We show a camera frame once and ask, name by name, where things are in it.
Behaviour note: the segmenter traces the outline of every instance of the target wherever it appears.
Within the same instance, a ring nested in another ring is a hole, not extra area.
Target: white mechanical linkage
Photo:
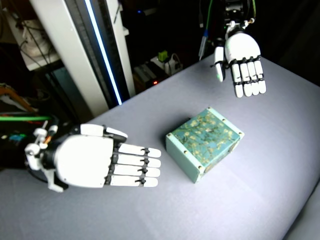
[[[46,136],[25,148],[32,170],[42,170],[48,188],[63,192],[62,185],[102,188],[104,185],[155,187],[160,176],[161,151],[123,143],[127,135],[113,128],[81,124],[53,150],[41,149]]]
[[[257,42],[243,30],[248,21],[236,23],[231,21],[226,30],[224,46],[220,45],[214,51],[214,65],[217,78],[222,82],[225,78],[225,58],[231,68],[235,94],[238,98],[243,95],[264,94],[267,91],[263,68],[260,62],[261,52]]]

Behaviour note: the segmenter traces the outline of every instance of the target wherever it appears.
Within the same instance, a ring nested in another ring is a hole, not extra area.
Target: led light strip
[[[85,1],[86,8],[88,10],[89,16],[90,16],[90,20],[91,20],[91,23],[92,23],[92,26],[93,26],[93,29],[94,29],[94,33],[95,33],[96,39],[98,40],[98,44],[99,44],[99,47],[100,47],[100,50],[101,50],[101,53],[102,53],[102,57],[103,57],[106,69],[108,70],[108,73],[109,73],[109,76],[110,76],[110,79],[111,79],[111,83],[112,83],[112,86],[113,86],[113,90],[114,90],[116,99],[118,101],[118,104],[121,105],[122,101],[121,101],[121,98],[120,98],[120,95],[119,95],[119,92],[118,92],[118,88],[117,88],[117,85],[116,85],[116,82],[115,82],[114,75],[113,75],[113,73],[111,71],[110,63],[109,63],[109,60],[108,60],[108,57],[107,57],[105,46],[104,46],[104,44],[102,42],[102,38],[101,38],[99,29],[98,29],[97,21],[96,21],[95,14],[94,14],[94,11],[93,11],[92,6],[91,6],[91,2],[90,2],[90,0],[84,0],[84,1]]]

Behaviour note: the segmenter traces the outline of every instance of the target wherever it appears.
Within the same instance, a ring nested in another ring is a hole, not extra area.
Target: box
[[[208,107],[166,135],[170,156],[194,182],[231,153],[244,132]]]

